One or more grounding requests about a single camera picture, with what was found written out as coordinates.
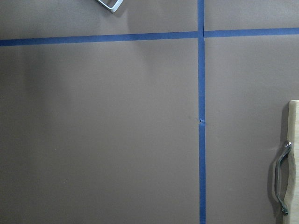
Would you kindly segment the bamboo cutting board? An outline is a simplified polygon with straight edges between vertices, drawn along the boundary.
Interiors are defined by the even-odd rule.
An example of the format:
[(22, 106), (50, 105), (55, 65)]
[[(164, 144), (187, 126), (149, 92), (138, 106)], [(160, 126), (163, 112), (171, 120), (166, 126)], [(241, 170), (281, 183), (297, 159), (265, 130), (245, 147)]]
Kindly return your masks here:
[[(288, 185), (285, 197), (281, 198), (279, 189), (279, 172), (283, 160), (288, 159)], [(291, 100), (288, 110), (288, 132), (284, 150), (276, 160), (274, 193), (283, 213), (283, 224), (299, 222), (299, 101)]]

